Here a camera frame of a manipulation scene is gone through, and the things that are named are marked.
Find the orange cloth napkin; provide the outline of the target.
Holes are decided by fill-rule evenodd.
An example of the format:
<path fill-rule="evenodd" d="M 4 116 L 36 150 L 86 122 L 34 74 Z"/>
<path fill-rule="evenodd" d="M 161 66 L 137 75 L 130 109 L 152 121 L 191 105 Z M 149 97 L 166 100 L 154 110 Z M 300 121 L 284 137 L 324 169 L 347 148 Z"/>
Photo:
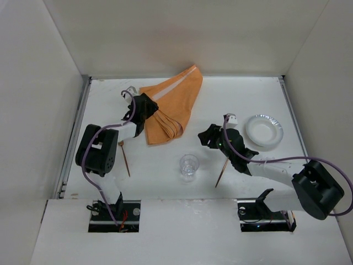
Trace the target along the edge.
<path fill-rule="evenodd" d="M 202 73 L 193 65 L 160 84 L 140 88 L 141 94 L 158 105 L 158 110 L 145 123 L 149 145 L 165 144 L 183 135 L 202 82 Z"/>

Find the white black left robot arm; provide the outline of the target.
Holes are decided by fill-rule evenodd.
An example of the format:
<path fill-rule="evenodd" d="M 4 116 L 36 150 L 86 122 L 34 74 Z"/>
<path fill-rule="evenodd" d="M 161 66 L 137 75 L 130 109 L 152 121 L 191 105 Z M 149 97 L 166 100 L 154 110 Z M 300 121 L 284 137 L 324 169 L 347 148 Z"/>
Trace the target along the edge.
<path fill-rule="evenodd" d="M 138 137 L 144 130 L 146 120 L 158 110 L 157 103 L 145 93 L 134 96 L 125 90 L 122 95 L 131 97 L 122 121 L 104 127 L 87 125 L 75 157 L 75 163 L 81 167 L 84 178 L 99 191 L 103 201 L 110 205 L 120 195 L 113 184 L 113 178 L 95 181 L 89 175 L 92 173 L 103 178 L 110 173 L 115 163 L 118 143 Z"/>

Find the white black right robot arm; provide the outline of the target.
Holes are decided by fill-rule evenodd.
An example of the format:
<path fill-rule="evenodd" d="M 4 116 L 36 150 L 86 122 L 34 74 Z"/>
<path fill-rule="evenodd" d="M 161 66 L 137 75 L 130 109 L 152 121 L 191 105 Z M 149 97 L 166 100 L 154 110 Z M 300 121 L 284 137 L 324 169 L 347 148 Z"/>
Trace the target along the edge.
<path fill-rule="evenodd" d="M 343 188 L 318 159 L 292 163 L 290 160 L 264 158 L 245 146 L 237 129 L 224 129 L 216 124 L 199 133 L 198 138 L 203 146 L 220 150 L 237 172 L 267 178 L 290 188 L 288 193 L 280 194 L 276 194 L 274 188 L 266 188 L 261 202 L 265 212 L 301 210 L 324 220 L 345 195 Z"/>

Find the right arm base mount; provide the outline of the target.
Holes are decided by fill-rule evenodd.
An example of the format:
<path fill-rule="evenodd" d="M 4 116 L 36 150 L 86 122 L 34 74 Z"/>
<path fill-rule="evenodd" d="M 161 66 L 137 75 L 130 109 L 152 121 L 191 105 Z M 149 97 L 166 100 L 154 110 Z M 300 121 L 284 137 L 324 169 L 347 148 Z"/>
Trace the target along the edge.
<path fill-rule="evenodd" d="M 297 223 L 292 211 L 271 211 L 263 198 L 237 200 L 241 232 L 294 232 Z"/>

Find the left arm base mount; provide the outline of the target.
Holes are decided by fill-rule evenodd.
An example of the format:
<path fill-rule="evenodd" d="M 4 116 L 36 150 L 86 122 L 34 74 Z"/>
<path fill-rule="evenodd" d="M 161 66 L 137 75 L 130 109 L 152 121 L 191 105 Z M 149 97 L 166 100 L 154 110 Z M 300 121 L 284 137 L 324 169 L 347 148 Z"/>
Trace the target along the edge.
<path fill-rule="evenodd" d="M 113 220 L 104 202 L 93 201 L 87 205 L 90 211 L 90 233 L 137 233 L 140 229 L 141 201 L 124 200 L 110 204 Z"/>

